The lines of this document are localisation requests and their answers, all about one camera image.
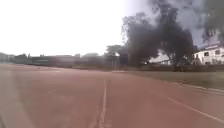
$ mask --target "lane line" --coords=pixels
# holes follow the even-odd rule
[[[209,115],[209,114],[207,114],[207,113],[201,112],[201,111],[199,111],[199,110],[197,110],[197,109],[194,109],[194,108],[192,108],[192,107],[190,107],[190,106],[187,106],[187,105],[185,105],[185,104],[183,104],[183,103],[181,103],[181,102],[178,102],[178,101],[176,101],[176,100],[174,100],[174,99],[172,99],[172,98],[167,97],[167,99],[170,100],[170,101],[172,101],[172,102],[174,102],[174,103],[176,103],[176,104],[178,104],[178,105],[180,105],[180,106],[183,106],[183,107],[185,107],[185,108],[188,108],[188,109],[190,109],[190,110],[192,110],[192,111],[194,111],[194,112],[197,112],[197,113],[199,113],[199,114],[201,114],[201,115],[203,115],[203,116],[206,116],[206,117],[208,117],[208,118],[210,118],[210,119],[216,120],[216,121],[218,121],[218,122],[224,124],[224,120],[222,120],[222,119],[220,119],[220,118],[218,118],[218,117],[215,117],[215,116]]]
[[[102,110],[100,113],[100,120],[99,120],[99,128],[104,128],[104,121],[106,115],[106,103],[107,103],[107,81],[105,81],[105,87],[103,92],[103,103],[102,103]]]

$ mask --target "grass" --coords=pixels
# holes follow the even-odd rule
[[[171,82],[190,84],[205,88],[216,88],[224,90],[224,72],[142,72],[130,71],[128,73],[152,77]]]

